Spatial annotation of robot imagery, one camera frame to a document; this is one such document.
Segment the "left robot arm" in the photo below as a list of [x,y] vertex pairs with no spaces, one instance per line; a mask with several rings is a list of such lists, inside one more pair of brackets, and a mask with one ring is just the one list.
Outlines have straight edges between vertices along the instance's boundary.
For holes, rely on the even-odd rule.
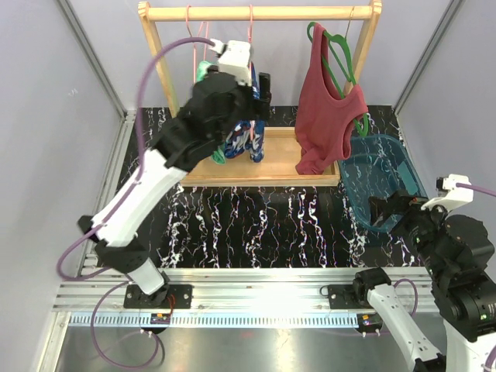
[[83,215],[77,222],[95,242],[101,262],[128,276],[151,308],[167,301],[169,279],[140,244],[137,229],[173,186],[214,153],[238,122],[268,118],[270,75],[257,77],[254,90],[231,74],[209,71],[145,150],[140,166],[111,202],[97,215]]

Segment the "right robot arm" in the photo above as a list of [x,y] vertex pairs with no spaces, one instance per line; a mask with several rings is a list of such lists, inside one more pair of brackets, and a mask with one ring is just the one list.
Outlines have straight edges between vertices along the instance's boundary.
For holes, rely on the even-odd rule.
[[495,369],[495,282],[486,273],[495,252],[484,224],[451,215],[446,198],[428,200],[398,190],[388,198],[371,196],[370,222],[391,230],[418,254],[431,281],[431,293],[446,330],[445,353],[435,347],[400,304],[382,268],[360,271],[352,298],[383,320],[410,371],[493,371]]

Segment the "blue red white trousers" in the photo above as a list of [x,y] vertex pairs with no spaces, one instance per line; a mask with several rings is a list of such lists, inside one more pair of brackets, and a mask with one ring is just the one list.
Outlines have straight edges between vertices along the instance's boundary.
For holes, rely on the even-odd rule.
[[248,153],[254,163],[260,163],[264,158],[264,133],[266,120],[241,120],[227,136],[224,144],[226,159],[234,159],[243,153]]

